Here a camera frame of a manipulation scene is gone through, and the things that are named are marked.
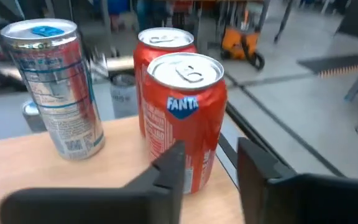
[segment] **energy drink can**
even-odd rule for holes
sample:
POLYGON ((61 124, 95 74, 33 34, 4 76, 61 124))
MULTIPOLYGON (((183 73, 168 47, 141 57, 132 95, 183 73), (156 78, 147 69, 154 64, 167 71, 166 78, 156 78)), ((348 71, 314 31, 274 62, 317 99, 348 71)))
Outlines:
POLYGON ((77 160, 98 152, 105 140, 76 24, 20 21, 1 35, 60 155, 77 160))
POLYGON ((205 55, 166 54, 154 59, 144 83, 146 142, 152 159, 185 142, 184 193, 208 181, 227 101, 223 66, 205 55))
POLYGON ((196 53, 194 37, 184 30, 160 27, 147 29, 139 33, 139 43, 134 51, 134 68, 136 78, 136 92, 139 109, 139 128, 142 135, 145 135, 142 87, 143 78, 147 73, 149 63, 158 56, 174 52, 196 53))
POLYGON ((110 92, 116 119, 137 115, 135 76, 130 74, 113 76, 110 92))
POLYGON ((25 121, 33 133, 41 133, 47 130, 44 122, 42 121, 37 105, 32 100, 24 103, 22 112, 25 121))

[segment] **silver can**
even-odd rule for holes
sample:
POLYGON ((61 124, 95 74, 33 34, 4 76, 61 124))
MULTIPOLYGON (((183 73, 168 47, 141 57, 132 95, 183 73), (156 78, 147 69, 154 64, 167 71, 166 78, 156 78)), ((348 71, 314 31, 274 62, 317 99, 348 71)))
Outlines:
POLYGON ((112 108, 116 119, 138 114, 134 75, 122 74, 113 76, 110 92, 112 108))
POLYGON ((32 100, 24 103, 22 112, 25 121, 33 133, 41 133, 47 130, 37 105, 32 100))
POLYGON ((76 160, 98 152, 105 139, 76 24, 20 21, 1 35, 59 154, 76 160))

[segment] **floor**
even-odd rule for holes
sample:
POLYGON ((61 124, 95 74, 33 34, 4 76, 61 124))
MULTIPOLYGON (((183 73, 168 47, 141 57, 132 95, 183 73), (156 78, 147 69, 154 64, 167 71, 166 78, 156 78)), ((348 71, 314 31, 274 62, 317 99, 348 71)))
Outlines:
MULTIPOLYGON (((358 96, 352 103, 344 101, 358 73, 319 78, 296 63, 299 59, 324 55, 358 54, 358 39, 335 35, 341 22, 339 16, 294 8, 281 40, 274 44, 279 28, 277 21, 284 10, 282 1, 272 0, 258 44, 266 60, 261 72, 247 62, 222 61, 230 75, 225 77, 229 102, 298 172, 358 178, 358 135, 354 130, 358 125, 358 96)), ((101 26, 96 22, 83 24, 81 29, 87 43, 96 44, 107 54, 109 48, 105 41, 100 41, 104 35, 98 28, 101 26)), ((213 21, 201 21, 198 45, 202 53, 219 58, 216 51, 206 49, 206 43, 214 39, 213 27, 213 21)), ((121 55, 131 55, 136 40, 131 30, 113 35, 121 55)), ((97 97, 103 97, 103 94, 98 96, 99 92, 108 91, 103 85, 95 87, 97 97)), ((21 116, 18 105, 29 95, 8 98, 0 99, 0 105, 16 105, 17 111, 7 114, 0 108, 0 127, 4 126, 3 118, 21 116)), ((97 101, 107 101, 110 108, 99 110, 102 119, 114 117, 109 99, 97 101)), ((29 132, 23 122, 10 133, 0 133, 0 139, 29 132)))

